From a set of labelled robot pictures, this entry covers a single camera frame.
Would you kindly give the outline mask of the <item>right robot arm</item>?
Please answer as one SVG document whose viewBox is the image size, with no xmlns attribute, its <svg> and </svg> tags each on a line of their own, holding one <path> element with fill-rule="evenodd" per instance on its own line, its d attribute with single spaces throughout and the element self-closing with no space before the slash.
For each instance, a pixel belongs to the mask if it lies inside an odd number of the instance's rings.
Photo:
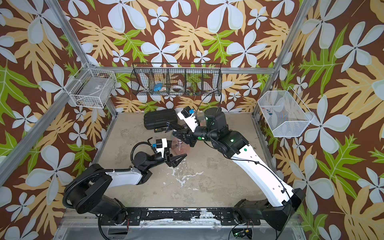
<svg viewBox="0 0 384 240">
<path fill-rule="evenodd" d="M 174 137 L 190 147 L 197 141 L 211 142 L 213 149 L 240 166 L 266 196 L 260 201 L 240 200 L 233 208 L 236 222 L 258 224 L 264 220 L 282 232 L 305 199 L 304 191 L 293 189 L 281 180 L 240 132 L 230 130 L 225 113 L 219 107 L 205 110 L 205 126 L 201 126 L 197 112 L 190 107 L 182 109 L 177 116 L 185 125 L 167 123 Z"/>
</svg>

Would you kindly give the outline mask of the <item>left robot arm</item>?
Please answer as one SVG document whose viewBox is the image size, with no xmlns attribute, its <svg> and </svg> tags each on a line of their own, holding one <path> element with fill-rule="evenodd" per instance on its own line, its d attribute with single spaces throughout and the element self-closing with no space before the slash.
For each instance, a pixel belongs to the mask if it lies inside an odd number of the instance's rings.
<svg viewBox="0 0 384 240">
<path fill-rule="evenodd" d="M 94 164 L 66 185 L 63 205 L 78 214 L 91 213 L 116 225 L 123 224 L 128 213 L 124 204 L 105 195 L 107 189 L 124 185 L 142 185 L 152 176 L 151 168 L 161 164 L 176 168 L 187 154 L 173 155 L 172 141 L 158 139 L 155 144 L 139 142 L 133 146 L 127 169 L 104 169 Z"/>
</svg>

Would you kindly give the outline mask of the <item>clear red spray bottle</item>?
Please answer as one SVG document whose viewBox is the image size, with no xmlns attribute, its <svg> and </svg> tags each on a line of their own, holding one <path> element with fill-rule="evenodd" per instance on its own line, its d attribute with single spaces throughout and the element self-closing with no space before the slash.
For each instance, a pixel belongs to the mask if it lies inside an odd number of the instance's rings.
<svg viewBox="0 0 384 240">
<path fill-rule="evenodd" d="M 184 143 L 179 138 L 174 138 L 171 144 L 171 152 L 174 156 L 188 154 L 190 152 L 190 145 Z"/>
</svg>

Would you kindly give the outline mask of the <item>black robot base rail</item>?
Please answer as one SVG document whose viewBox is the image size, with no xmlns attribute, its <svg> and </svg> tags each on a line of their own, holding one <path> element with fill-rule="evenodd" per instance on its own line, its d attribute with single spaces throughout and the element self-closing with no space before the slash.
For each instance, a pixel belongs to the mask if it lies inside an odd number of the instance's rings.
<svg viewBox="0 0 384 240">
<path fill-rule="evenodd" d="M 101 216 L 103 226 L 144 226 L 150 223 L 159 224 L 211 224 L 218 226 L 234 226 L 237 223 L 261 224 L 261 212 L 241 213 L 235 207 L 212 208 L 126 208 L 112 215 L 94 213 Z"/>
</svg>

